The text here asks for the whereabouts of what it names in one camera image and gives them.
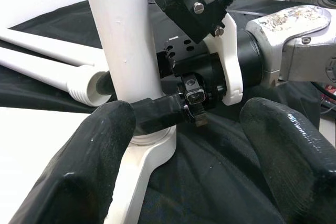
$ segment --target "black cloth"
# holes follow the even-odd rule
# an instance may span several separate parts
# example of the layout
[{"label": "black cloth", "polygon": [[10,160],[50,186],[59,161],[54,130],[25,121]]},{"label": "black cloth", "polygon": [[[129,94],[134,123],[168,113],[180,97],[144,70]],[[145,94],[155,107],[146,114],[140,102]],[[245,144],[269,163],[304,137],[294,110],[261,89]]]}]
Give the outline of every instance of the black cloth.
[{"label": "black cloth", "polygon": [[[246,22],[293,3],[237,0],[232,13],[243,29]],[[157,52],[166,40],[183,32],[149,0]],[[101,48],[88,2],[41,15],[13,27],[50,38]],[[0,41],[0,46],[36,53]],[[162,81],[171,88],[174,78]],[[219,104],[207,113],[209,124],[196,128],[177,126],[173,157],[151,175],[139,223],[284,223],[260,171],[258,158],[239,124],[239,112],[251,97],[284,103],[319,125],[320,96],[309,83],[288,82],[275,89],[255,87],[244,91],[243,102]],[[69,94],[12,70],[0,67],[0,106],[90,113],[94,108],[74,101]]]}]

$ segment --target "white base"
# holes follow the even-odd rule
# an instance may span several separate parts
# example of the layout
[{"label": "white base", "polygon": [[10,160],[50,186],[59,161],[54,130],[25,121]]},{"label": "white base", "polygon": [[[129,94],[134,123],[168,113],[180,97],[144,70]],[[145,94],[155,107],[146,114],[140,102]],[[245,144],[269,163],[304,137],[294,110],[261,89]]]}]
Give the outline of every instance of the white base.
[{"label": "white base", "polygon": [[176,126],[152,145],[131,143],[122,160],[105,224],[138,223],[151,173],[176,149]]}]

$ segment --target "white pipe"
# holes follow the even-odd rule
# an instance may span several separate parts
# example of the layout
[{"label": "white pipe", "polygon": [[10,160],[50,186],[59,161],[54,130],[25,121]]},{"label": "white pipe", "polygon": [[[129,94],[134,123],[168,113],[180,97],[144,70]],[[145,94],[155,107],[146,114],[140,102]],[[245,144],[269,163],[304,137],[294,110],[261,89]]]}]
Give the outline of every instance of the white pipe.
[{"label": "white pipe", "polygon": [[74,66],[96,66],[108,70],[104,51],[58,39],[2,28],[0,39]]},{"label": "white pipe", "polygon": [[119,100],[163,95],[147,0],[89,0]]},{"label": "white pipe", "polygon": [[100,106],[110,98],[97,93],[96,83],[104,71],[93,66],[74,67],[2,47],[0,65],[66,91],[89,106]]}]

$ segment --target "silver metal part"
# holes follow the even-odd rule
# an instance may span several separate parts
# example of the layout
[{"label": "silver metal part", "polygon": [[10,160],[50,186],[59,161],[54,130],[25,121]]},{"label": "silver metal part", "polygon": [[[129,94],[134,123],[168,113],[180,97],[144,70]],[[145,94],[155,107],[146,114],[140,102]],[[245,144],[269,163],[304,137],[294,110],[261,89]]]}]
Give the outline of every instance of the silver metal part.
[{"label": "silver metal part", "polygon": [[224,34],[224,28],[221,26],[217,26],[216,30],[215,30],[215,35],[217,37],[221,36]]},{"label": "silver metal part", "polygon": [[289,40],[328,27],[331,14],[318,6],[302,5],[252,20],[246,30],[251,32],[264,55],[263,84],[275,86],[280,77],[283,46]]},{"label": "silver metal part", "polygon": [[204,5],[202,3],[196,2],[194,4],[194,13],[202,14],[204,11]]},{"label": "silver metal part", "polygon": [[304,37],[288,41],[282,54],[280,79],[336,83],[336,17],[330,25]]}]

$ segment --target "black cylindrical component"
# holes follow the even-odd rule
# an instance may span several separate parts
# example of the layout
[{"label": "black cylindrical component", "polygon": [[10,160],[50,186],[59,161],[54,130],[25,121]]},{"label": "black cylindrical component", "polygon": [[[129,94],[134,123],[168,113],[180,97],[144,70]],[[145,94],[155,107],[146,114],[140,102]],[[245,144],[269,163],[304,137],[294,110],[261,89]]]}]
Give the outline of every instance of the black cylindrical component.
[{"label": "black cylindrical component", "polygon": [[263,75],[263,57],[258,41],[250,32],[240,30],[237,33],[237,44],[244,88],[260,84]]}]

